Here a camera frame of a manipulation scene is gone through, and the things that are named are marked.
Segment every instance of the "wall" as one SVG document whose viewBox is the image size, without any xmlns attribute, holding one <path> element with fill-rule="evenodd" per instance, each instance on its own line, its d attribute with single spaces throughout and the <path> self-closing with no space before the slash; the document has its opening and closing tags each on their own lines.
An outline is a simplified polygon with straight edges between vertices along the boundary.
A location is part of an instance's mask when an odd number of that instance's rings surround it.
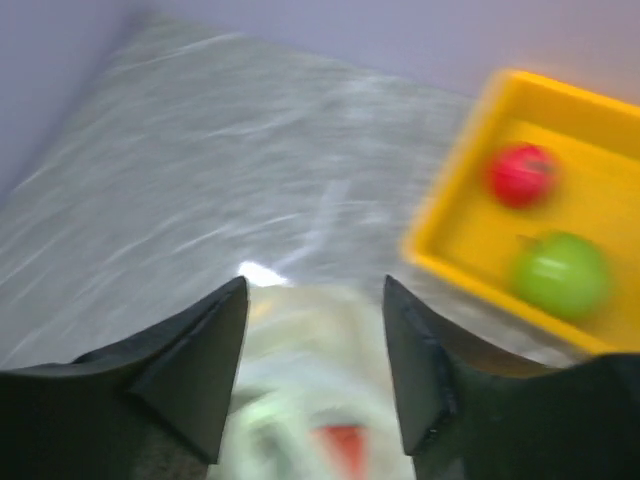
<svg viewBox="0 0 640 480">
<path fill-rule="evenodd" d="M 127 0 L 0 2 L 0 196 L 55 134 L 129 9 Z"/>
<path fill-rule="evenodd" d="M 467 94 L 511 65 L 640 102 L 634 0 L 147 0 Z"/>
</svg>

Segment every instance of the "green apple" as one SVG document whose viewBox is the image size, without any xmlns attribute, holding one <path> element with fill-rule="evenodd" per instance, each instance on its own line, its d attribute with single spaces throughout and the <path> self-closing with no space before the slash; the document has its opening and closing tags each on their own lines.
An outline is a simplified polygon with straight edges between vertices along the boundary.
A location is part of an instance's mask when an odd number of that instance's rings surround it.
<svg viewBox="0 0 640 480">
<path fill-rule="evenodd" d="M 513 286 L 521 299 L 547 313 L 577 319 L 604 303 L 611 279 L 595 245 L 578 235 L 558 232 L 518 259 Z"/>
</svg>

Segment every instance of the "gray surface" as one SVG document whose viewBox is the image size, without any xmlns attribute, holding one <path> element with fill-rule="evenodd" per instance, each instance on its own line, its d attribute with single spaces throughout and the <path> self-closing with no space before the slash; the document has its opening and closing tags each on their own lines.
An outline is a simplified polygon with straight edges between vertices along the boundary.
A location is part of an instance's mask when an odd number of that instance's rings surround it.
<svg viewBox="0 0 640 480">
<path fill-rule="evenodd" d="M 379 299 L 384 274 L 404 271 L 398 236 L 469 104 L 151 17 L 1 213 L 0 366 L 130 335 L 248 260 Z"/>
</svg>

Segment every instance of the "red apple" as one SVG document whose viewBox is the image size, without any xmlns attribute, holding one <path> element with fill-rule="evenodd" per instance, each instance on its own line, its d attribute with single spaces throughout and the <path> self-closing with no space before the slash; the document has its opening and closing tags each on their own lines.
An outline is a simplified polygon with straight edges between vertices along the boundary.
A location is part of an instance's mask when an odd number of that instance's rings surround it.
<svg viewBox="0 0 640 480">
<path fill-rule="evenodd" d="M 489 183 L 493 193 L 506 206 L 528 207 L 543 199 L 553 188 L 556 161 L 536 145 L 506 147 L 493 160 Z"/>
</svg>

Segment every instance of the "yellow tray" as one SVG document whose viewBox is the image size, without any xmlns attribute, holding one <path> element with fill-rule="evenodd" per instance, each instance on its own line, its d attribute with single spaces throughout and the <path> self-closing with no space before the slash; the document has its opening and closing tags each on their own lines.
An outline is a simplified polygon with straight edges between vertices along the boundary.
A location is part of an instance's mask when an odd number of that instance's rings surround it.
<svg viewBox="0 0 640 480">
<path fill-rule="evenodd" d="M 512 210 L 487 189 L 492 153 L 530 142 L 553 152 L 552 197 Z M 591 353 L 640 351 L 640 108 L 522 71 L 490 82 L 454 148 L 443 181 L 404 239 L 405 258 Z M 614 293 L 569 323 L 510 292 L 522 237 L 576 233 L 608 258 Z"/>
</svg>

